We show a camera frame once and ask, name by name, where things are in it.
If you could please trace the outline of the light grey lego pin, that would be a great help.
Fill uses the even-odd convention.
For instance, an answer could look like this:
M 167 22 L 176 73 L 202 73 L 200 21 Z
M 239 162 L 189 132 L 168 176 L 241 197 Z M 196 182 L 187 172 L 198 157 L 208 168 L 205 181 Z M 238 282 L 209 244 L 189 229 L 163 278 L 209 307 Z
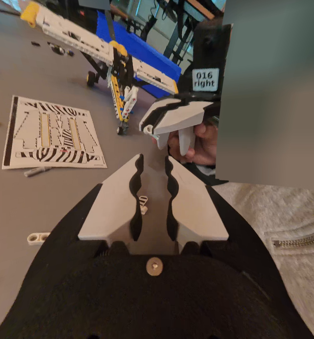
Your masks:
M 41 173 L 44 173 L 44 172 L 47 172 L 49 170 L 51 170 L 53 167 L 36 167 L 36 168 L 32 168 L 30 170 L 27 170 L 24 172 L 24 176 L 26 178 L 30 178 L 30 177 L 33 177 L 33 176 L 36 176 L 38 174 L 41 174 Z

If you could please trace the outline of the person's right hand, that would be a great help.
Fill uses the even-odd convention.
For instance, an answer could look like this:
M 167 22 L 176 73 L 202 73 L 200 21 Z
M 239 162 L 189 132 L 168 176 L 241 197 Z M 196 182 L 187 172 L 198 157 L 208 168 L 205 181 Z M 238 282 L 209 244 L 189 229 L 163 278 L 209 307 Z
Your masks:
M 194 163 L 196 165 L 214 166 L 216 164 L 218 127 L 212 124 L 201 123 L 194 126 L 195 145 L 189 147 L 187 153 L 180 154 L 178 131 L 172 132 L 168 138 L 168 152 L 180 163 Z

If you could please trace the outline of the small dark lego parts cluster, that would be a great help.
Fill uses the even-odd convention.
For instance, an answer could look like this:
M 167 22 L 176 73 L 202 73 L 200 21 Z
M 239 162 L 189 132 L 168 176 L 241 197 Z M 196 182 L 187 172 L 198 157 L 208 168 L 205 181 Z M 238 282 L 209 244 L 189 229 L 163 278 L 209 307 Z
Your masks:
M 71 50 L 63 49 L 60 45 L 56 45 L 51 42 L 47 42 L 47 44 L 49 45 L 51 50 L 57 55 L 74 57 L 74 52 L 72 52 Z

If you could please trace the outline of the zebra sticker sheet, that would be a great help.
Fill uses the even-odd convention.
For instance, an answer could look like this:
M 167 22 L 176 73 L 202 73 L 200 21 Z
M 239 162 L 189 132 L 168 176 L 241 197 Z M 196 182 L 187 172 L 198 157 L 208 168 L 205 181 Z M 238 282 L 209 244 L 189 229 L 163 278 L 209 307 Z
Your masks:
M 91 113 L 12 96 L 2 169 L 107 168 Z

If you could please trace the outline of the white lego beam with holes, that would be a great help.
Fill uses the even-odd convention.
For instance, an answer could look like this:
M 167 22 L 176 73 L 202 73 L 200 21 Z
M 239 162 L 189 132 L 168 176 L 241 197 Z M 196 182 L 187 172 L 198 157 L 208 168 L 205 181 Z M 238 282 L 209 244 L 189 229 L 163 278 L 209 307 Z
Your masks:
M 27 237 L 29 245 L 42 245 L 50 235 L 50 232 L 32 233 Z

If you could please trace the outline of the black standing desk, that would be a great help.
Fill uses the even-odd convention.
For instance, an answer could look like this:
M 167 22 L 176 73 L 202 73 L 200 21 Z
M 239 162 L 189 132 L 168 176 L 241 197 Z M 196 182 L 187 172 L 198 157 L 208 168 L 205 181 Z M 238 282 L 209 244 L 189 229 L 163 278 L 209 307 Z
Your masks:
M 192 61 L 194 29 L 223 14 L 225 1 L 133 1 L 138 36 L 183 69 Z

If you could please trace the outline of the grey zip sweatshirt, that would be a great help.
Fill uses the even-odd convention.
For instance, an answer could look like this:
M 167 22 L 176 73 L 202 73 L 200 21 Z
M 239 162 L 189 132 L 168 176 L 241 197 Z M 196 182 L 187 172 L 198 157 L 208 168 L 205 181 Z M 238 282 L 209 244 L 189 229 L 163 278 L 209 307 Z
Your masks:
M 314 190 L 231 182 L 213 189 L 263 241 L 314 335 Z

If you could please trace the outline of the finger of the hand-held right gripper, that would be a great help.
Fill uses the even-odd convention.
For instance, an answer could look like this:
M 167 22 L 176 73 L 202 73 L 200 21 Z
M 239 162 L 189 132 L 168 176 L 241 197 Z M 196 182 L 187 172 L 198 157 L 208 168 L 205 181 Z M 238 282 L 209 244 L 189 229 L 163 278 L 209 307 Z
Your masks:
M 147 110 L 142 120 L 139 123 L 139 131 L 143 132 L 144 128 L 151 125 L 154 129 L 162 120 L 168 111 L 176 109 L 180 106 L 181 99 L 164 98 L 155 101 Z
M 203 122 L 205 111 L 212 113 L 214 110 L 215 104 L 206 101 L 192 101 L 188 105 L 168 110 L 152 129 L 158 148 L 164 149 L 170 133 L 177 131 L 180 154 L 185 156 L 189 148 L 195 146 L 194 126 Z

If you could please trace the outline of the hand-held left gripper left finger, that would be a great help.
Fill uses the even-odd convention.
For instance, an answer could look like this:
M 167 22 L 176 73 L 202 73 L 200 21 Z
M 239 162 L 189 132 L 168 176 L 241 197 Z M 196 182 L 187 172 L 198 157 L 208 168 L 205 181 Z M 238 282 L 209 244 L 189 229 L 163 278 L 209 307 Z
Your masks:
M 102 182 L 79 231 L 79 240 L 103 240 L 112 245 L 139 239 L 142 214 L 137 193 L 143 170 L 143 154 L 137 154 Z

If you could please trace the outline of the blue plastic bin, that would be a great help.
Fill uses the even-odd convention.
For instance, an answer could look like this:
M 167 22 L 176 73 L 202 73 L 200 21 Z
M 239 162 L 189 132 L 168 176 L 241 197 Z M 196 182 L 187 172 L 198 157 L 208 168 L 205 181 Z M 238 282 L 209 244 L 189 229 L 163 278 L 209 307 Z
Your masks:
M 112 39 L 109 35 L 108 25 L 105 15 L 101 11 L 97 11 L 97 30 L 96 35 L 106 42 L 110 42 Z M 128 33 L 124 27 L 119 23 L 113 22 L 116 41 L 123 45 L 128 53 L 133 57 L 147 63 L 148 65 L 158 69 L 176 83 L 179 81 L 181 75 L 181 68 L 173 63 L 170 59 L 159 53 L 153 47 L 142 41 L 134 33 Z M 162 89 L 159 89 L 151 84 L 144 85 L 142 87 L 149 94 L 155 98 L 161 98 L 167 96 L 168 93 Z

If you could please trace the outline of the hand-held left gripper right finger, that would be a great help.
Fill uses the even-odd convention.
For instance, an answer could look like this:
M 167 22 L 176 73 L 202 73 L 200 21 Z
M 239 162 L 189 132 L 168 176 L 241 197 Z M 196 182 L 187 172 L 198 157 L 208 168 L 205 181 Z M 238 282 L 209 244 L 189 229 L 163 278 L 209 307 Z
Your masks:
M 209 195 L 206 185 L 174 158 L 165 158 L 168 203 L 167 232 L 178 250 L 188 242 L 226 241 L 228 232 Z

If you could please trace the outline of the lego airplane model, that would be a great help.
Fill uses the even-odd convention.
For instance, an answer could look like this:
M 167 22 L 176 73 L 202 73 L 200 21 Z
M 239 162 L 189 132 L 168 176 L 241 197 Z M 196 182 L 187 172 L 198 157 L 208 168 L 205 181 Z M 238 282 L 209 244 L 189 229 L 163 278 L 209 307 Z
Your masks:
M 25 9 L 21 10 L 21 19 L 33 28 L 40 26 L 48 36 L 78 49 L 96 70 L 96 73 L 89 71 L 87 74 L 89 87 L 98 83 L 100 77 L 107 80 L 119 120 L 118 135 L 126 133 L 128 129 L 139 87 L 150 84 L 171 95 L 178 94 L 175 80 L 133 57 L 115 41 L 115 37 L 109 43 L 105 42 L 35 1 L 28 1 Z

